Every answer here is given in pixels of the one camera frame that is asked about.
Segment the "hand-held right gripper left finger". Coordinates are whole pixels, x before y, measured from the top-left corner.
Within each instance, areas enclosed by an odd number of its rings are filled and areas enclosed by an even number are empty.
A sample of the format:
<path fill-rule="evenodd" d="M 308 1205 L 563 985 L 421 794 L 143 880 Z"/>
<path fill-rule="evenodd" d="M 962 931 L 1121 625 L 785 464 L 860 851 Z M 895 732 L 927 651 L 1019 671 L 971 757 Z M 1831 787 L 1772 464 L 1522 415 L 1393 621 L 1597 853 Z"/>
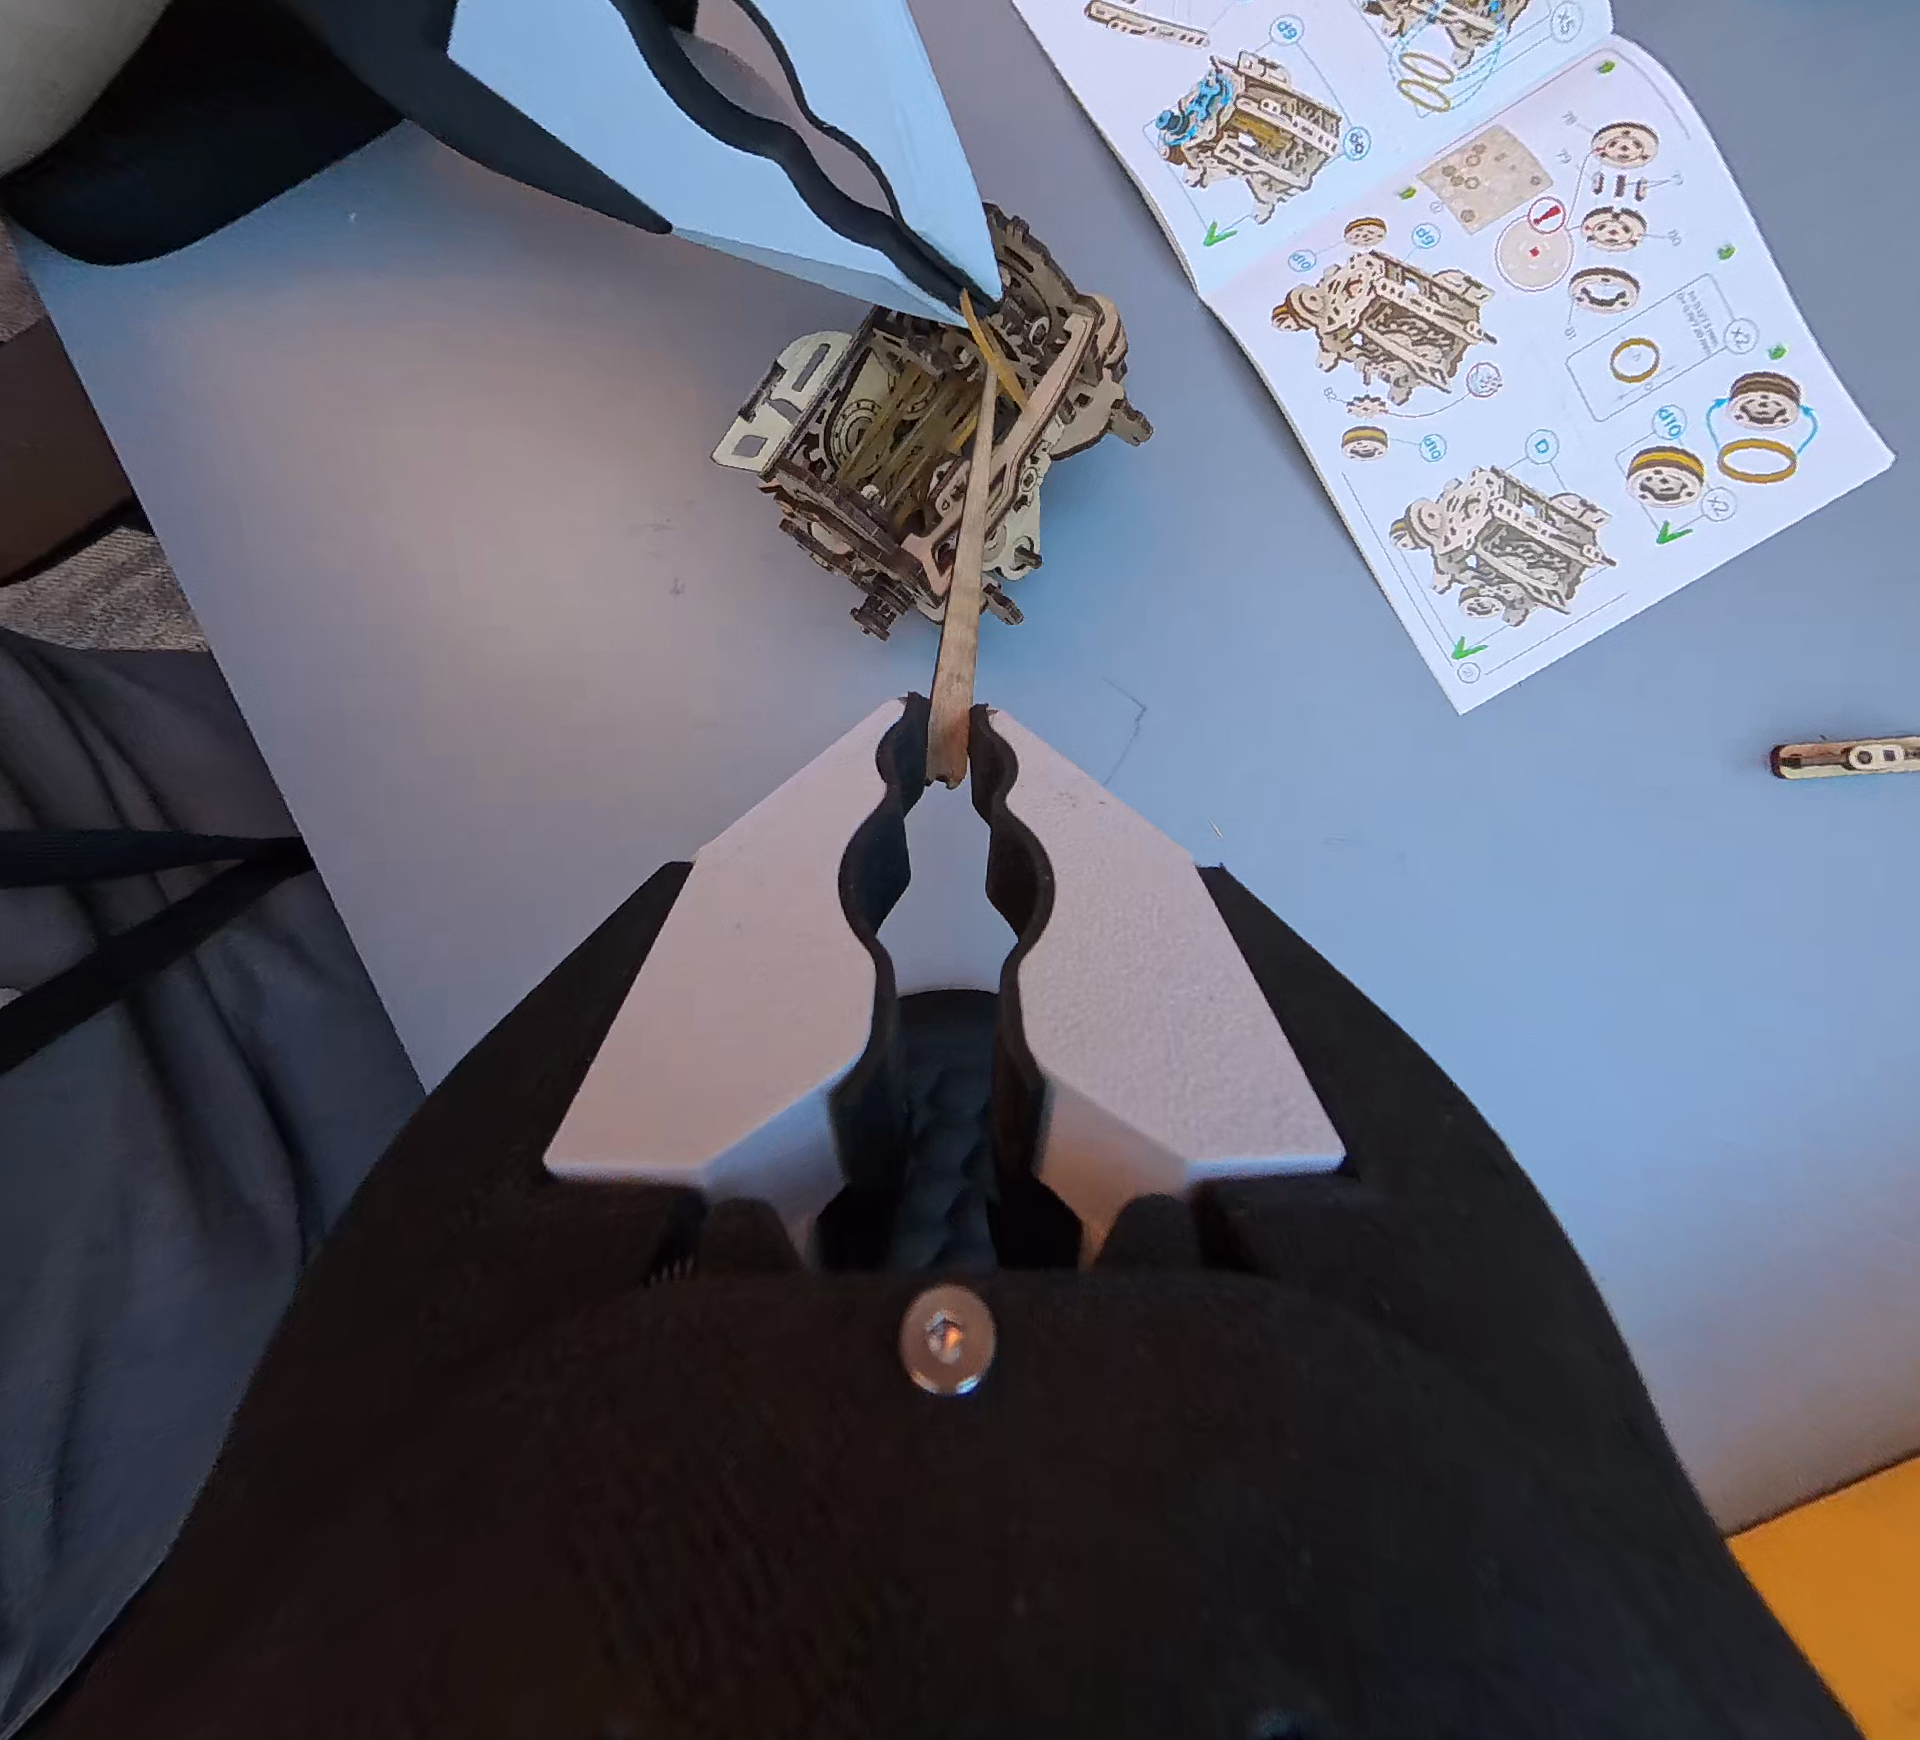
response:
<path fill-rule="evenodd" d="M 888 699 L 704 844 L 550 1140 L 550 1177 L 774 1206 L 807 1244 L 899 1163 L 895 967 L 929 702 Z"/>

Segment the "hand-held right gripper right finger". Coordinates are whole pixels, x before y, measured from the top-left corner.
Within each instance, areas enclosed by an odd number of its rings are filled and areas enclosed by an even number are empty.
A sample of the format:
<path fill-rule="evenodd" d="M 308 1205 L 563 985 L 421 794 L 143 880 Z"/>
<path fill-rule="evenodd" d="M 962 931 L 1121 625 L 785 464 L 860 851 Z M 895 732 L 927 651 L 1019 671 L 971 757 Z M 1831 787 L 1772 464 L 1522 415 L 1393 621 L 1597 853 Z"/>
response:
<path fill-rule="evenodd" d="M 1138 1196 L 1306 1177 L 1347 1151 L 1201 868 L 1011 714 L 973 711 L 1003 967 L 994 1152 L 1090 1262 Z"/>

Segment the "wooden mechanical model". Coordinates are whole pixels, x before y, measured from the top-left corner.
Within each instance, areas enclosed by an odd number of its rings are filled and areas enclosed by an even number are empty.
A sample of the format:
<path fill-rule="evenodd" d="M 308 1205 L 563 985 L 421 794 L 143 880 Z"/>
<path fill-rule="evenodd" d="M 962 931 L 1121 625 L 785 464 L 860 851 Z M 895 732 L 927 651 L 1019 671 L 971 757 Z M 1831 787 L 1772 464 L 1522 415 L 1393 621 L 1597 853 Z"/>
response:
<path fill-rule="evenodd" d="M 1124 396 L 1114 302 L 1075 286 L 1022 219 L 997 206 L 987 216 L 1003 300 L 983 324 L 1014 363 L 1026 409 L 999 391 L 983 608 L 1017 625 L 1007 587 L 1041 566 L 1050 465 L 1104 436 L 1140 444 L 1152 427 Z M 965 324 L 876 309 L 852 332 L 792 340 L 714 451 L 755 475 L 783 530 L 862 592 L 852 620 L 880 640 L 912 610 L 947 616 L 983 370 Z"/>

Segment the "thin wooden stick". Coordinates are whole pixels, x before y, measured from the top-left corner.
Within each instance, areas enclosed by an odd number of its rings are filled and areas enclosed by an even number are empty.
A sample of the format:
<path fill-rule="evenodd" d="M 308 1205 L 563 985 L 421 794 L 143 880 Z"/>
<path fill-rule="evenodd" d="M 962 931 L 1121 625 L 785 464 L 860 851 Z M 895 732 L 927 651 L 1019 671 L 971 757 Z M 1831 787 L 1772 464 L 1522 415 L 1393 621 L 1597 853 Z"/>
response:
<path fill-rule="evenodd" d="M 968 773 L 980 573 L 994 460 L 997 398 L 997 375 L 993 367 L 987 364 L 983 368 L 973 456 L 949 581 L 949 610 L 929 714 L 927 776 L 929 781 L 938 781 L 947 787 L 959 787 Z"/>

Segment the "illustrated instruction booklet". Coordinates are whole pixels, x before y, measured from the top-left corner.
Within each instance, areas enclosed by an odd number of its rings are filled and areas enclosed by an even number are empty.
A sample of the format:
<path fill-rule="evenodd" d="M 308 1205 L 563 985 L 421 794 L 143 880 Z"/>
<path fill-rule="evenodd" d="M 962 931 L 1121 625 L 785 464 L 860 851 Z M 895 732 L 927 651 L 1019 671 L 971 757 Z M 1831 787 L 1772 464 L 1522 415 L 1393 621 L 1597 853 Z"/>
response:
<path fill-rule="evenodd" d="M 1013 0 L 1460 714 L 1894 456 L 1610 0 Z"/>

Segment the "yellow box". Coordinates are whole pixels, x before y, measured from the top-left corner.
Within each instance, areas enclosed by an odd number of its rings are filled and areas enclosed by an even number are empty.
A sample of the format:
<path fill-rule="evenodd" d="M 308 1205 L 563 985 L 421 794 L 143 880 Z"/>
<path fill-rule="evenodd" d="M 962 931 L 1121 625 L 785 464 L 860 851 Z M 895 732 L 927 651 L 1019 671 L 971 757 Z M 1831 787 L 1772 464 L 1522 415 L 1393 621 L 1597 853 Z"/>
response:
<path fill-rule="evenodd" d="M 1730 1537 L 1814 1669 L 1871 1738 L 1919 1734 L 1919 1459 Z"/>

